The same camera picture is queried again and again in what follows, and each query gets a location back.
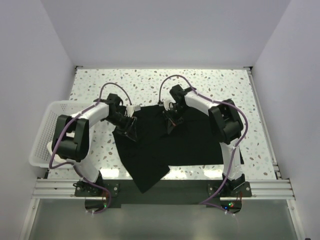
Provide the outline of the black t shirt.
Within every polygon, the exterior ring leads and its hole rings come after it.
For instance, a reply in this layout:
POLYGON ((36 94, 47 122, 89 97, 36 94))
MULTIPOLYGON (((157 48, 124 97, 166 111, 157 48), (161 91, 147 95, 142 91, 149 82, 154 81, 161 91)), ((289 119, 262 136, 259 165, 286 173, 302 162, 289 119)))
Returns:
POLYGON ((220 143, 211 132, 210 119, 190 108, 183 123, 167 132, 163 107, 145 106, 134 113, 137 140, 112 132, 121 163, 141 193, 158 183, 170 167, 221 165, 220 143))

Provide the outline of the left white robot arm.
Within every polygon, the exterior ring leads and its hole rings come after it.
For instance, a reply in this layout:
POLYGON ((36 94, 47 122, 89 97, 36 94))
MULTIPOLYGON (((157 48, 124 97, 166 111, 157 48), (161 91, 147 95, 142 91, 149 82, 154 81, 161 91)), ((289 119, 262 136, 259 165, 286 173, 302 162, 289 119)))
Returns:
POLYGON ((101 172, 89 158, 92 145, 93 127, 103 121, 114 125, 115 132, 137 141, 138 105, 124 105, 117 94, 109 94, 107 98, 98 98, 87 108, 72 115, 60 115, 56 120, 51 141, 49 168, 70 166, 78 174, 80 180, 74 184, 79 192, 92 197, 109 198, 111 193, 104 186, 101 172))

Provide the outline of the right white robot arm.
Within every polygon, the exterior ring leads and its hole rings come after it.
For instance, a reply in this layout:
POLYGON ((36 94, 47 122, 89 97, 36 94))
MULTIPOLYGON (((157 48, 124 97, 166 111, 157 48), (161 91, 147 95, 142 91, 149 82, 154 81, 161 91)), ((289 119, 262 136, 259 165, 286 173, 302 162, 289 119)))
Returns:
POLYGON ((164 107, 167 132, 183 122, 183 114, 194 108, 209 117, 212 135, 220 144, 223 160, 222 183, 210 196, 222 193, 235 196, 245 183, 245 175, 241 166, 240 142, 248 132, 242 120, 248 122, 244 113, 235 106, 231 99, 217 101, 198 93, 195 88, 183 89, 179 84, 169 91, 173 101, 166 99, 158 103, 164 107))

